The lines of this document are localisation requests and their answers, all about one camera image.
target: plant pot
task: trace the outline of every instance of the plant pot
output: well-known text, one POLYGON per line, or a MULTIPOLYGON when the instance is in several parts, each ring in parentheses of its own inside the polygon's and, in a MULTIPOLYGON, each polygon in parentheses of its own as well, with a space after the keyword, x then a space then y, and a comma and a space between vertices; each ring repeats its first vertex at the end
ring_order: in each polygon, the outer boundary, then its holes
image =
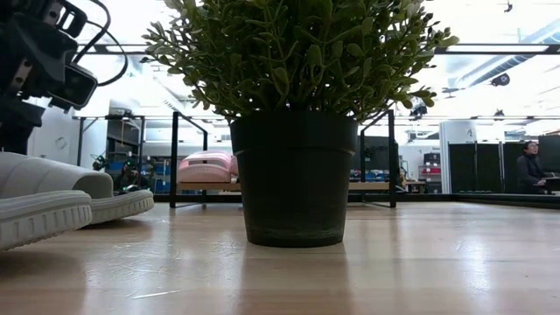
POLYGON ((231 124, 248 241, 342 242, 358 123, 321 112, 256 112, 231 124))

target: man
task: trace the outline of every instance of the man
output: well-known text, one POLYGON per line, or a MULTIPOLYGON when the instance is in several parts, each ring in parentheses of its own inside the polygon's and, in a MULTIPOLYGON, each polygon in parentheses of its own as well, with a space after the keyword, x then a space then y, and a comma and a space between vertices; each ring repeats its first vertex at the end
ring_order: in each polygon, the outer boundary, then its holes
POLYGON ((523 155, 517 158, 517 187, 522 194, 544 194, 546 180, 539 162, 538 144, 529 141, 523 145, 523 155))

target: green leaves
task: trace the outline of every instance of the green leaves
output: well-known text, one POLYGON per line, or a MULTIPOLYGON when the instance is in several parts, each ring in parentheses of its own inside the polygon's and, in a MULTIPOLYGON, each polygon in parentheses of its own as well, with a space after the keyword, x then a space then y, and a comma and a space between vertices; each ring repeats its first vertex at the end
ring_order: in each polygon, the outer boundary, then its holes
POLYGON ((274 75, 280 79, 280 81, 283 84, 288 84, 290 83, 290 79, 288 79, 288 72, 286 72, 286 69, 278 67, 276 69, 274 69, 274 75))
POLYGON ((346 51, 354 57, 362 57, 364 52, 358 44, 352 43, 346 47, 346 51))
POLYGON ((232 67, 237 67, 242 63, 242 56, 239 53, 232 53, 229 58, 231 59, 232 67))
POLYGON ((342 56, 343 49, 344 49, 344 44, 342 43, 342 40, 336 41, 334 44, 332 44, 332 56, 335 59, 340 58, 342 56))
POLYGON ((434 105, 436 104, 434 102, 434 100, 432 100, 431 98, 423 98, 422 99, 423 103, 426 104, 427 107, 432 108, 434 107, 434 105))
POLYGON ((414 95, 414 96, 420 97, 420 98, 427 98, 427 97, 430 97, 430 91, 420 90, 420 91, 412 92, 412 93, 410 93, 410 95, 414 95))
POLYGON ((412 98, 437 47, 459 42, 421 0, 164 0, 176 14, 142 36, 149 58, 180 74, 205 109, 323 111, 363 121, 412 98))
POLYGON ((369 57, 366 59, 366 61, 364 61, 364 71, 363 71, 363 76, 364 78, 369 76, 369 72, 371 71, 371 63, 372 63, 372 58, 369 57))
POLYGON ((355 74, 358 72, 358 70, 360 70, 359 66, 355 66, 352 69, 348 70, 348 72, 346 74, 344 74, 344 77, 347 78, 349 76, 351 76, 352 74, 355 74))
POLYGON ((449 47, 459 43, 459 38, 457 36, 451 36, 449 38, 443 39, 439 42, 440 47, 449 47))
POLYGON ((323 59, 321 57, 321 48, 318 45, 311 45, 307 51, 307 62, 312 67, 321 66, 323 59))
POLYGON ((373 17, 366 17, 364 21, 361 22, 361 34, 363 36, 367 36, 371 33, 371 30, 374 26, 374 18, 373 17))

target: pink object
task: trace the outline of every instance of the pink object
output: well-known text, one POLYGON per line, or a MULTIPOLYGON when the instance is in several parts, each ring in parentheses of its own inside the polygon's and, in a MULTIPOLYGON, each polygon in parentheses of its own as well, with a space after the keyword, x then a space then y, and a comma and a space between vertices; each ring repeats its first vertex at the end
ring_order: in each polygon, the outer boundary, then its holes
POLYGON ((231 155, 223 151, 196 152, 179 163, 177 181, 179 183, 230 183, 231 155))
POLYGON ((237 157, 231 157, 231 165, 229 166, 229 170, 235 176, 239 176, 239 168, 237 167, 237 157))

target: floor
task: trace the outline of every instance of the floor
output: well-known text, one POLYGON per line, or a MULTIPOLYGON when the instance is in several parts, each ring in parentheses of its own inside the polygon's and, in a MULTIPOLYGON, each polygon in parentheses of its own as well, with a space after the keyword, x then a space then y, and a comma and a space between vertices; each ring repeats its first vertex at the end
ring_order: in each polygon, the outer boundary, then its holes
POLYGON ((555 314, 560 212, 350 207, 344 243, 247 244, 238 206, 149 213, 0 253, 2 314, 555 314))

